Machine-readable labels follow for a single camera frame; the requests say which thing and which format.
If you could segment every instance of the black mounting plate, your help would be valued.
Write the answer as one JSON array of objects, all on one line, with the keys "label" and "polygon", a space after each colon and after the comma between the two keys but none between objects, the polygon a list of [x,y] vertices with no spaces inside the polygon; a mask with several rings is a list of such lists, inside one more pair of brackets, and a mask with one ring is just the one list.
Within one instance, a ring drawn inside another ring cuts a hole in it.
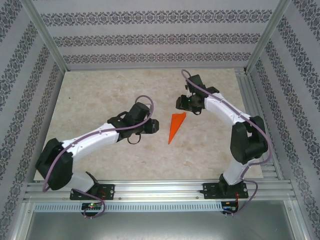
[{"label": "black mounting plate", "polygon": [[[97,198],[102,200],[113,200],[115,195],[115,185],[114,184],[100,184],[97,194]],[[83,195],[75,190],[71,190],[70,200],[95,200],[92,197]]]},{"label": "black mounting plate", "polygon": [[223,193],[218,182],[206,182],[202,186],[203,190],[200,193],[203,194],[204,199],[235,199],[237,193],[239,199],[249,197],[247,185],[244,182],[229,186],[226,193]]}]

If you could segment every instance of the patterned wallpaper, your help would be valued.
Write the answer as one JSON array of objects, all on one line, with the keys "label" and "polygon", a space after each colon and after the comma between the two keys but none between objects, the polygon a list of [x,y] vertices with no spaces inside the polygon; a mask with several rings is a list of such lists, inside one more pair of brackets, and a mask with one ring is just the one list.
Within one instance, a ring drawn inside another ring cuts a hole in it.
[{"label": "patterned wallpaper", "polygon": [[0,3],[0,240],[12,233],[63,74],[18,0]]},{"label": "patterned wallpaper", "polygon": [[245,67],[279,0],[35,0],[71,70]]},{"label": "patterned wallpaper", "polygon": [[311,239],[320,239],[320,4],[293,0],[251,73]]}]

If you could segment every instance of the marble floor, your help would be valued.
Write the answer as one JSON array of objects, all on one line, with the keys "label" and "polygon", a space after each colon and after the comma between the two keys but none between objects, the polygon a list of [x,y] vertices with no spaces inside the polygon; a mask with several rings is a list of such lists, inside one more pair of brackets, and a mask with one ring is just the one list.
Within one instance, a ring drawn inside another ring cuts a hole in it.
[{"label": "marble floor", "polygon": [[[183,111],[176,100],[186,94],[180,69],[75,71],[64,76],[47,133],[46,142],[72,139],[90,132],[109,118],[128,111],[139,95],[154,101],[153,119],[160,123],[156,134],[142,135],[140,143],[126,140],[107,145],[75,163],[75,171],[88,171],[98,180],[195,180],[217,179],[227,169],[231,129],[213,113],[188,112],[168,144],[171,117]],[[241,111],[245,111],[233,69],[190,69],[206,87],[214,86]],[[248,178],[262,178],[260,166]],[[35,180],[42,177],[37,172]]]}]

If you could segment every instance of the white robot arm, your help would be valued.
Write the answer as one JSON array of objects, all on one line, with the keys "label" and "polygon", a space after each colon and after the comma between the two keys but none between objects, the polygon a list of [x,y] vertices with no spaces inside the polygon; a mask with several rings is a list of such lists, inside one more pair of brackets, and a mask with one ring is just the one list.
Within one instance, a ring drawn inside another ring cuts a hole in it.
[{"label": "white robot arm", "polygon": [[47,183],[52,190],[68,187],[96,196],[100,187],[98,181],[89,172],[74,172],[73,164],[106,145],[123,139],[129,142],[132,134],[141,137],[141,134],[156,133],[159,122],[151,119],[150,114],[151,110],[146,105],[136,102],[129,112],[124,111],[110,118],[102,126],[82,136],[64,141],[53,138],[45,145],[35,167],[43,178],[48,178]]},{"label": "white robot arm", "polygon": [[[213,97],[194,87],[189,81],[206,90]],[[177,109],[190,111],[195,115],[200,115],[202,109],[206,109],[220,118],[231,130],[230,151],[233,159],[227,170],[220,176],[217,191],[220,191],[225,198],[235,196],[235,189],[238,186],[245,186],[242,182],[244,171],[268,150],[266,139],[245,119],[257,125],[263,132],[265,132],[264,122],[259,116],[251,117],[241,112],[215,87],[206,88],[199,75],[190,76],[185,88],[187,95],[181,95],[177,99]]]}]

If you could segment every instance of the purple cable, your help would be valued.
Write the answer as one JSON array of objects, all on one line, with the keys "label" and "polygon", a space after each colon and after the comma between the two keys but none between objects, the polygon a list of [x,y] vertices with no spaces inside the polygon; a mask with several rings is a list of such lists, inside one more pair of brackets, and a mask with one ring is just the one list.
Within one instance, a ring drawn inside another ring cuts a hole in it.
[{"label": "purple cable", "polygon": [[220,97],[218,96],[215,96],[213,94],[211,94],[210,92],[208,92],[207,90],[197,86],[196,84],[194,84],[191,80],[189,80],[189,78],[187,78],[187,76],[184,74],[184,73],[187,73],[189,75],[189,78],[191,77],[191,74],[190,72],[188,72],[187,70],[185,69],[182,69],[181,70],[181,74],[182,76],[185,78],[185,80],[191,84],[192,86],[194,86],[196,89],[199,89],[200,91],[204,92],[205,94],[208,94],[210,97],[216,99],[217,101],[219,102],[222,102],[224,105],[226,105],[229,109],[231,109],[237,116],[239,116],[240,118],[242,118],[243,120],[245,120],[247,123],[249,123],[251,126],[253,126],[255,129],[257,129],[259,131],[259,133],[261,133],[261,135],[265,138],[267,144],[268,144],[268,150],[269,150],[269,156],[266,158],[266,160],[263,160],[263,161],[260,161],[260,162],[253,162],[253,163],[250,163],[248,164],[248,166],[243,170],[240,178],[244,181],[244,182],[247,182],[247,183],[253,183],[255,184],[255,190],[253,192],[253,194],[251,195],[251,197],[249,198],[249,200],[246,202],[246,204],[244,204],[244,206],[239,209],[237,212],[235,212],[233,215],[236,215],[238,213],[240,213],[242,210],[244,210],[247,205],[252,201],[252,199],[255,197],[257,191],[258,191],[258,183],[256,181],[253,181],[253,180],[247,180],[247,179],[244,179],[244,175],[246,174],[246,172],[248,171],[248,169],[251,167],[251,166],[254,166],[254,165],[261,165],[261,164],[265,164],[267,162],[269,162],[269,160],[271,159],[272,157],[272,151],[271,151],[271,142],[270,142],[270,139],[267,137],[267,135],[264,133],[264,131],[262,131],[262,129],[260,127],[258,127],[256,124],[254,124],[252,121],[250,121],[248,118],[246,118],[245,116],[243,116],[240,112],[238,112],[233,106],[231,106],[228,102],[224,101],[223,99],[221,99]]},{"label": "purple cable", "polygon": [[[135,128],[140,127],[141,125],[145,124],[145,123],[151,118],[151,116],[152,116],[152,114],[153,114],[153,112],[154,112],[154,101],[152,101],[152,99],[151,99],[149,96],[147,96],[147,95],[140,95],[140,96],[138,96],[138,97],[135,99],[135,102],[134,102],[134,103],[137,103],[137,101],[138,101],[140,98],[147,98],[147,99],[149,99],[149,101],[150,101],[150,103],[151,103],[151,106],[150,106],[150,114],[149,114],[149,116],[147,116],[147,118],[146,118],[144,121],[142,121],[142,122],[140,122],[140,123],[138,123],[138,124],[136,124],[136,125],[133,125],[133,126],[120,127],[120,128],[110,128],[110,129],[104,129],[104,130],[94,131],[94,132],[91,132],[91,133],[89,133],[89,134],[87,134],[87,135],[84,135],[83,137],[80,137],[79,139],[77,139],[77,140],[75,140],[74,142],[70,143],[70,144],[69,144],[66,148],[64,148],[64,149],[55,157],[55,159],[53,160],[53,162],[52,162],[52,164],[51,164],[51,166],[50,166],[50,168],[49,168],[49,170],[48,170],[48,172],[47,172],[47,174],[46,174],[46,176],[45,176],[42,191],[45,193],[45,192],[47,192],[47,191],[49,190],[50,187],[49,187],[49,186],[47,187],[47,184],[48,184],[49,178],[50,178],[50,176],[51,176],[51,173],[52,173],[55,165],[57,164],[57,162],[58,162],[58,160],[60,159],[60,157],[61,157],[69,148],[71,148],[73,145],[79,143],[80,141],[82,141],[82,140],[84,140],[84,139],[86,139],[86,138],[88,138],[88,137],[91,137],[92,135],[97,135],[97,134],[106,133],[106,132],[111,132],[111,131],[123,131],[123,130],[135,129]],[[97,215],[95,215],[95,216],[91,216],[91,217],[86,216],[86,211],[87,211],[87,210],[85,210],[85,211],[83,212],[83,215],[84,215],[85,218],[91,218],[91,219],[97,218],[97,217],[99,217],[99,216],[106,210],[105,202],[104,202],[102,199],[100,199],[100,198],[98,198],[98,197],[96,197],[96,196],[93,196],[93,195],[91,195],[91,194],[88,194],[88,193],[86,193],[86,192],[83,192],[83,191],[81,191],[81,190],[78,190],[78,189],[74,189],[74,190],[77,191],[77,192],[79,192],[79,193],[81,193],[81,194],[83,194],[83,195],[86,195],[86,196],[88,196],[88,197],[91,197],[91,198],[94,198],[94,199],[100,201],[100,202],[102,203],[102,205],[103,205],[103,211],[102,211],[102,212],[99,212],[99,213],[98,213]]]}]

